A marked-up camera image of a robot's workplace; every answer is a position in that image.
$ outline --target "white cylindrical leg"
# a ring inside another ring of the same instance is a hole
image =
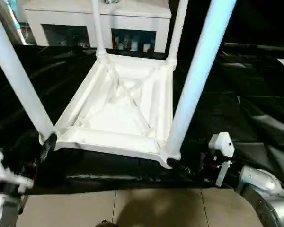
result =
[[[180,148],[223,39],[236,0],[212,0],[166,143],[167,155]]]
[[[167,57],[167,60],[173,64],[177,63],[177,53],[182,35],[187,5],[188,5],[188,0],[180,0],[178,5],[174,31],[172,33],[172,38],[169,47],[169,55]]]
[[[19,38],[20,38],[22,44],[23,44],[23,45],[26,45],[27,43],[26,43],[25,38],[23,37],[23,34],[22,34],[22,32],[21,32],[20,24],[18,23],[18,21],[17,21],[15,15],[14,15],[14,12],[13,12],[11,6],[10,6],[10,3],[9,3],[8,1],[6,1],[5,3],[6,3],[6,5],[7,5],[7,7],[8,7],[8,9],[9,9],[9,14],[10,14],[11,19],[13,20],[14,27],[15,27],[15,29],[16,29],[16,31],[17,31],[17,34],[18,34],[18,36],[19,36]]]
[[[0,21],[0,66],[44,142],[54,127]]]
[[[97,39],[97,56],[101,56],[106,54],[106,50],[103,43],[103,36],[102,36],[102,27],[101,27],[101,20],[100,20],[100,10],[99,10],[99,0],[91,0],[92,4],[92,11],[93,11],[93,18],[95,24],[95,31],[96,31],[96,39]]]

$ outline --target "black plastic sheet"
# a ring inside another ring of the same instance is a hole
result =
[[[17,46],[16,52],[55,123],[95,61],[95,50]],[[174,111],[190,61],[181,56],[174,72]],[[217,57],[181,148],[181,162],[198,171],[211,136],[221,131],[230,133],[241,163],[265,169],[284,183],[284,66],[280,62],[257,56]],[[4,164],[15,171],[41,152],[38,135],[1,69],[0,147]],[[211,186],[155,161],[66,148],[49,154],[36,176],[34,188],[27,193]]]

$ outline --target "white plastic part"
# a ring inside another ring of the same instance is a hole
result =
[[[231,137],[228,132],[220,132],[214,134],[208,144],[209,149],[214,152],[220,150],[226,157],[232,157],[235,151],[235,147],[231,141]]]
[[[99,11],[99,0],[91,0],[92,8],[93,8],[93,18],[95,24],[96,31],[96,40],[97,40],[97,56],[107,55],[107,52],[104,47],[103,36],[102,36],[102,28],[101,28],[101,20],[100,20],[100,11]]]
[[[3,154],[0,152],[0,182],[7,182],[19,185],[19,192],[24,192],[26,188],[32,188],[34,181],[32,179],[15,175],[9,168],[4,169],[1,161],[3,159]]]
[[[231,137],[229,136],[228,132],[220,132],[219,134],[214,134],[211,140],[209,141],[208,147],[213,155],[215,150],[219,150],[226,157],[232,157],[235,151],[235,148],[231,141]],[[226,161],[222,163],[218,178],[216,180],[216,185],[218,187],[222,186],[225,175],[230,165],[231,161]]]
[[[166,150],[170,156],[179,154],[235,3],[236,0],[212,0],[210,4],[169,132]]]
[[[37,93],[35,92],[21,62],[0,22],[0,66],[23,105],[27,115],[41,136],[41,143],[54,132]]]
[[[108,55],[96,60],[56,123],[68,147],[156,160],[169,168],[172,68],[165,61]]]
[[[174,25],[174,30],[172,33],[172,38],[169,47],[169,55],[167,57],[167,62],[174,66],[177,65],[177,53],[180,45],[186,10],[187,10],[188,0],[180,0],[176,21]]]

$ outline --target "tile floor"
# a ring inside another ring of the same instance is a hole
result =
[[[28,199],[18,227],[262,227],[252,207],[229,189],[137,189]]]

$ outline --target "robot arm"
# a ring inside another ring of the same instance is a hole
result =
[[[213,161],[223,159],[219,169],[215,185],[220,187],[232,165],[231,158],[234,147],[227,132],[213,135],[209,142],[209,148]],[[264,227],[284,227],[284,188],[280,181],[271,173],[255,169],[250,166],[243,166],[239,176],[232,187],[243,196],[256,211]]]

